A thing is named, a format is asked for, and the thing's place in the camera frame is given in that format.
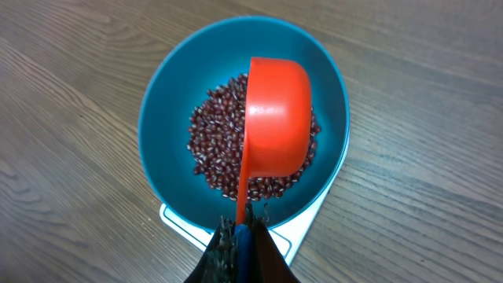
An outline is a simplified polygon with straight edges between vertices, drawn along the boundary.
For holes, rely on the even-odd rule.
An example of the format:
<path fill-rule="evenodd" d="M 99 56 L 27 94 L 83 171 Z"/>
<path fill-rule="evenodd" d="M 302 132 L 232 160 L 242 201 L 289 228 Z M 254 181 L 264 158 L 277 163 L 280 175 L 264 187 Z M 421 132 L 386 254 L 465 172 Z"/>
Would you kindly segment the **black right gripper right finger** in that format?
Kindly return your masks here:
<path fill-rule="evenodd" d="M 249 204 L 249 228 L 251 243 L 249 251 L 249 281 L 251 283 L 299 283 L 290 270 L 263 218 L 258 218 Z"/>

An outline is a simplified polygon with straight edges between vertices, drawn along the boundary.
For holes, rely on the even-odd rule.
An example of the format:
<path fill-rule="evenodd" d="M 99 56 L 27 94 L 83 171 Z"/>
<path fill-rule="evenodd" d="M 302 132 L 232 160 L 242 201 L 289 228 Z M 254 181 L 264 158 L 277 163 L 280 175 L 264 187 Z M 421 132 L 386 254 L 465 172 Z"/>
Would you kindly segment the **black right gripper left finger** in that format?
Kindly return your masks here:
<path fill-rule="evenodd" d="M 237 281 L 235 222 L 220 218 L 218 227 L 200 261 L 185 283 L 234 283 Z"/>

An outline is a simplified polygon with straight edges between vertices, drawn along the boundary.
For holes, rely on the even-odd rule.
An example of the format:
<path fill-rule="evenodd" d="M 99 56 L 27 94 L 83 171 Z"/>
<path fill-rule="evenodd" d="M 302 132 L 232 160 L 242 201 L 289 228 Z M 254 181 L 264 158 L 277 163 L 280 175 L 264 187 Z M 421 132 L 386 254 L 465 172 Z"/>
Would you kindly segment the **red plastic measuring scoop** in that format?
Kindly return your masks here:
<path fill-rule="evenodd" d="M 236 224 L 244 223 L 250 177 L 283 177 L 307 155 L 311 86 L 305 69 L 286 59 L 250 60 Z"/>

